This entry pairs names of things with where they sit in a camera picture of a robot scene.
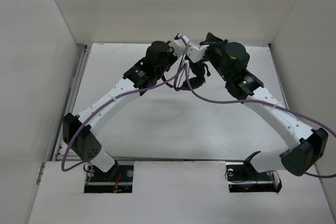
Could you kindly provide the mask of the black over-ear headphones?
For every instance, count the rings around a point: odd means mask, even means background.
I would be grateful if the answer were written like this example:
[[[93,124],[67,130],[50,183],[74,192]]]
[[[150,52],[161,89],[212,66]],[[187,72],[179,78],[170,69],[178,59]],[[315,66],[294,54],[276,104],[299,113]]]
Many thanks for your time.
[[[197,89],[205,83],[205,76],[209,77],[211,75],[208,65],[204,62],[190,63],[189,68],[191,72],[195,75],[192,78],[188,78],[190,86],[192,89]],[[177,77],[174,79],[174,84],[171,86],[175,91],[189,91],[190,88],[185,80],[180,87],[177,86]]]

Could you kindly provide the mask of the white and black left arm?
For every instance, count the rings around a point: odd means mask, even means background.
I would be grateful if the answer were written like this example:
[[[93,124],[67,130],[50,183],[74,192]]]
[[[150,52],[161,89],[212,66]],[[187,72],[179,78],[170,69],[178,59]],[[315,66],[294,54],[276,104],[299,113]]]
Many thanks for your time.
[[[65,154],[73,151],[82,163],[97,168],[105,180],[114,179],[119,163],[98,141],[99,131],[127,104],[160,87],[158,81],[184,54],[185,47],[181,39],[154,41],[145,56],[127,70],[107,94],[78,115],[66,114],[62,121],[63,142],[67,145]]]

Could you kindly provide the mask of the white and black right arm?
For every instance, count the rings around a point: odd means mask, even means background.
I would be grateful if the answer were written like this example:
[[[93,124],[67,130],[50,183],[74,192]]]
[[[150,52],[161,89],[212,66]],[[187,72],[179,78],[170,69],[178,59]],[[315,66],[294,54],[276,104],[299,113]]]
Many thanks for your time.
[[[254,179],[262,172],[279,169],[304,175],[323,156],[327,131],[323,127],[313,129],[276,100],[264,83],[247,70],[250,56],[242,44],[208,33],[201,45],[206,47],[203,59],[225,81],[229,94],[257,113],[286,144],[283,149],[251,154],[243,166],[244,175]]]

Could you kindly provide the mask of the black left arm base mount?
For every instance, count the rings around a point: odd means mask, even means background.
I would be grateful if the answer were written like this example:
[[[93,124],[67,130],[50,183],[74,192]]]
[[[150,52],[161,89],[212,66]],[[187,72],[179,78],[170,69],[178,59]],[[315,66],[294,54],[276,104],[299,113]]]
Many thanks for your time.
[[[133,189],[134,164],[126,162],[120,164],[116,174],[108,178],[102,171],[95,166],[91,175],[91,168],[84,168],[86,180],[84,193],[87,194],[130,194]]]

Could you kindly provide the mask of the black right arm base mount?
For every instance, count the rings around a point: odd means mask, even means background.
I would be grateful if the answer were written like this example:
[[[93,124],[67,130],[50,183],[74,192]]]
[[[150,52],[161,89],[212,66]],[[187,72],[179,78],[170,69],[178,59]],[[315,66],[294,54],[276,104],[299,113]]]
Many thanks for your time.
[[[224,174],[230,193],[279,193],[282,189],[280,175],[275,170],[258,173],[243,162],[226,163]]]

